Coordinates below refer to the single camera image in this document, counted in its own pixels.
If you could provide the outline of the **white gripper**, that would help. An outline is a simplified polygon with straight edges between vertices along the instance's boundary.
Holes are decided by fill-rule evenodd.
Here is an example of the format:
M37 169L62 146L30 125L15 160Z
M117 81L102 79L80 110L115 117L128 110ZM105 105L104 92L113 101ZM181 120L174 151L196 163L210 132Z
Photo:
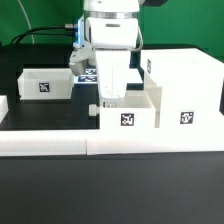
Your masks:
M104 102L119 102L125 97L131 52L96 50L98 92Z

